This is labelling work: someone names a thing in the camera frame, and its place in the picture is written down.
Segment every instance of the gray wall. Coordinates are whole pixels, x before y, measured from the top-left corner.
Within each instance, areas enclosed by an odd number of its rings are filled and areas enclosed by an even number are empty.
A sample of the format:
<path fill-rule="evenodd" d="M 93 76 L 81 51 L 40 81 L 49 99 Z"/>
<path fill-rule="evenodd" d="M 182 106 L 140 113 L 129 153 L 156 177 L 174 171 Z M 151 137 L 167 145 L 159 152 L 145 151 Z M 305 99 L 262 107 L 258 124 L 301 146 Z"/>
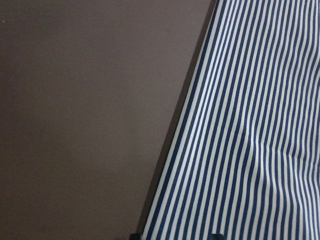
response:
<path fill-rule="evenodd" d="M 0 4 L 0 239 L 136 231 L 210 4 Z"/>

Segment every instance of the blue and white stripes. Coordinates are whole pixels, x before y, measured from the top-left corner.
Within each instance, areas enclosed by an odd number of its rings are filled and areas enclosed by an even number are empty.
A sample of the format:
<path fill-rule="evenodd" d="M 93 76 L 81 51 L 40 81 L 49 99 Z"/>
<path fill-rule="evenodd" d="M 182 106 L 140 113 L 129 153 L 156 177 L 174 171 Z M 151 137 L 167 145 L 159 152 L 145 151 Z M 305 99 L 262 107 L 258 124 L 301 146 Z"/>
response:
<path fill-rule="evenodd" d="M 320 240 L 319 5 L 217 1 L 143 240 Z"/>

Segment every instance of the black object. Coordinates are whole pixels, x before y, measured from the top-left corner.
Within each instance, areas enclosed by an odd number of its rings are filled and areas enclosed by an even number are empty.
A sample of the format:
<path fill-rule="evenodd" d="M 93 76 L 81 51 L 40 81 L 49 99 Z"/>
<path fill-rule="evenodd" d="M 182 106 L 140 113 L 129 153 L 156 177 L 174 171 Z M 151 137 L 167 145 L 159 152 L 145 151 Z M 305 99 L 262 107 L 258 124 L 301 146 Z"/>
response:
<path fill-rule="evenodd" d="M 129 240 L 141 240 L 141 233 L 130 234 Z"/>
<path fill-rule="evenodd" d="M 211 235 L 211 240 L 226 240 L 226 239 L 222 234 L 216 233 Z"/>

